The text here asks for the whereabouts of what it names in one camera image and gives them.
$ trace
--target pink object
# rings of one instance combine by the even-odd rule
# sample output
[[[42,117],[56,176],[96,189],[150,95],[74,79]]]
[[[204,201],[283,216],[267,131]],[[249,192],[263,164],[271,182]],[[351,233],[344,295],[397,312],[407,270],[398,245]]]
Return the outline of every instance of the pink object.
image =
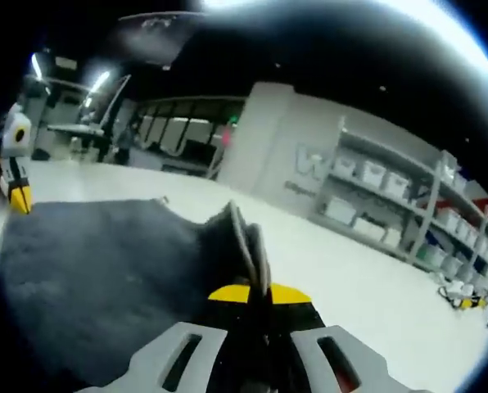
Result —
[[[229,129],[225,129],[224,132],[222,133],[222,144],[224,147],[227,147],[231,141],[231,132]]]

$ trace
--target yellow stripe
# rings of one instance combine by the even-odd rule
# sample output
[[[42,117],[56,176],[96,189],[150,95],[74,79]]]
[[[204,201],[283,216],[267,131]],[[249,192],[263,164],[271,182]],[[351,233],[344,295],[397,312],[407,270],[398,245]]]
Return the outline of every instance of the yellow stripe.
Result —
[[[250,288],[247,285],[227,285],[211,293],[209,300],[232,301],[234,303],[247,303]],[[271,296],[274,305],[292,305],[298,303],[311,303],[311,298],[301,291],[285,287],[280,284],[271,284]]]
[[[234,303],[247,303],[250,288],[247,285],[227,285],[213,292],[209,300],[232,301]]]
[[[461,309],[469,309],[472,307],[472,300],[471,299],[463,299],[463,302],[460,304]]]
[[[285,287],[280,284],[271,284],[271,295],[274,305],[289,305],[294,303],[311,303],[311,298],[301,291]]]

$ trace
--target desk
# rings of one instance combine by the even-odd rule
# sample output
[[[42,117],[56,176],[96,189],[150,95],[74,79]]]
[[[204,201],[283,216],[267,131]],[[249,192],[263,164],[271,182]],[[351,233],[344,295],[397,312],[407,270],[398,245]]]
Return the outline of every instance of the desk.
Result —
[[[60,133],[69,138],[88,138],[90,140],[105,141],[104,131],[95,129],[87,124],[50,124],[47,126],[47,131]]]
[[[273,280],[312,297],[327,325],[339,324],[386,358],[413,389],[452,392],[488,343],[480,309],[454,312],[422,271],[347,237],[203,178],[74,161],[34,161],[34,202],[150,199],[204,222],[230,199],[258,223]],[[7,217],[0,205],[0,233]]]

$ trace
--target storage shelving unit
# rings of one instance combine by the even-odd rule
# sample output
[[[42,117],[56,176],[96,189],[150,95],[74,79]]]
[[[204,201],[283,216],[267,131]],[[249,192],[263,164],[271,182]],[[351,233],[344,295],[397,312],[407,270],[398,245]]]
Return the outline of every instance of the storage shelving unit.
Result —
[[[399,260],[413,264],[426,271],[438,271],[440,269],[430,265],[426,261],[419,260],[417,258],[417,253],[420,246],[424,243],[427,232],[431,229],[439,230],[447,235],[454,243],[455,250],[464,250],[466,255],[471,256],[469,258],[469,264],[473,265],[477,258],[482,259],[488,264],[488,260],[481,257],[478,253],[481,242],[488,238],[488,209],[484,212],[481,211],[468,197],[455,189],[451,184],[445,183],[441,176],[440,162],[436,163],[436,168],[432,168],[400,151],[397,151],[393,147],[386,146],[380,142],[372,141],[369,138],[355,135],[347,131],[341,133],[339,148],[354,151],[369,159],[382,162],[391,169],[396,169],[401,173],[407,174],[416,186],[414,189],[415,191],[412,192],[412,198],[417,196],[416,194],[418,194],[419,185],[427,186],[427,199],[422,201],[425,208],[421,208],[405,199],[388,195],[382,189],[373,187],[358,178],[338,174],[332,169],[328,174],[327,182],[333,181],[347,184],[348,187],[362,190],[376,198],[384,200],[384,202],[387,202],[388,204],[398,206],[405,212],[404,221],[406,221],[406,223],[404,226],[407,228],[410,223],[413,223],[413,225],[418,227],[417,236],[411,244],[408,244],[407,246],[401,244],[398,248],[394,248],[363,235],[362,233],[358,233],[348,225],[328,218],[319,211],[320,204],[325,197],[325,195],[323,195],[325,187],[323,187],[321,194],[317,198],[318,203],[315,206],[314,212],[312,212],[309,217],[310,221],[344,236],[351,237],[358,242],[371,246],[372,248],[385,252],[388,255],[392,255]],[[472,218],[474,222],[478,223],[479,234],[474,246],[468,245],[463,239],[458,237],[456,233],[447,230],[444,224],[435,218],[436,203],[440,196],[443,196],[446,200],[450,201],[450,203],[461,212],[462,216]]]

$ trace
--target black ceiling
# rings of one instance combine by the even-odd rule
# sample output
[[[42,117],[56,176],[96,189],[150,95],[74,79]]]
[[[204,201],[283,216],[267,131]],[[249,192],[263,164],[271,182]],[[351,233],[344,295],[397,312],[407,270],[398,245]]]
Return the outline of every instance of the black ceiling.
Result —
[[[126,93],[137,100],[247,95],[256,80],[293,84],[301,93],[369,111],[451,150],[488,190],[488,81],[460,64],[427,30],[385,7],[315,3],[283,0],[283,7],[256,7],[224,18],[182,15],[173,23],[188,33],[161,34],[154,40],[156,54],[142,55],[130,52],[131,44],[119,44],[118,17],[187,7],[173,2],[107,11],[65,9],[48,30],[45,45],[79,64],[97,59],[97,53],[122,61],[133,74]],[[451,3],[488,48],[488,0]],[[67,25],[77,27],[68,31]],[[181,46],[181,40],[171,70],[154,65],[178,54],[174,45]],[[158,52],[162,47],[171,49]],[[70,74],[62,76],[83,77]]]

